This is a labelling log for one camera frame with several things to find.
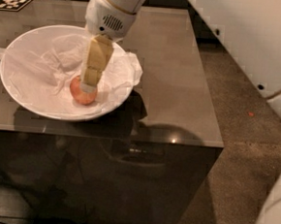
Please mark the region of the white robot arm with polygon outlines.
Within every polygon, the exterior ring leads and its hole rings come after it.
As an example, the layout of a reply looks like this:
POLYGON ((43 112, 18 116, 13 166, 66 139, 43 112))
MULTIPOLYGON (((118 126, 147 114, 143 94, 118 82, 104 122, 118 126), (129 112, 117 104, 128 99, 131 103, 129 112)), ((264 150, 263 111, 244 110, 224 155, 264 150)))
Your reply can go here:
MULTIPOLYGON (((146 0, 89 0, 86 31, 119 41, 146 0)), ((281 0, 187 0, 281 119, 281 0)), ((281 224, 281 174, 255 224, 281 224)))

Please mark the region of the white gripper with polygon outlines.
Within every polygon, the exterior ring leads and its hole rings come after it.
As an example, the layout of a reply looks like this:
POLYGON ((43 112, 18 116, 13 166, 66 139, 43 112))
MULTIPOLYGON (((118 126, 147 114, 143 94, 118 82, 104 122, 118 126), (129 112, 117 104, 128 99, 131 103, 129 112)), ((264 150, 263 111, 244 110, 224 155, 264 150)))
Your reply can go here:
POLYGON ((87 31, 94 35, 87 43, 80 75, 80 88, 94 92, 113 55, 113 42, 123 40, 136 14, 124 12, 108 0, 90 0, 85 15, 87 31))

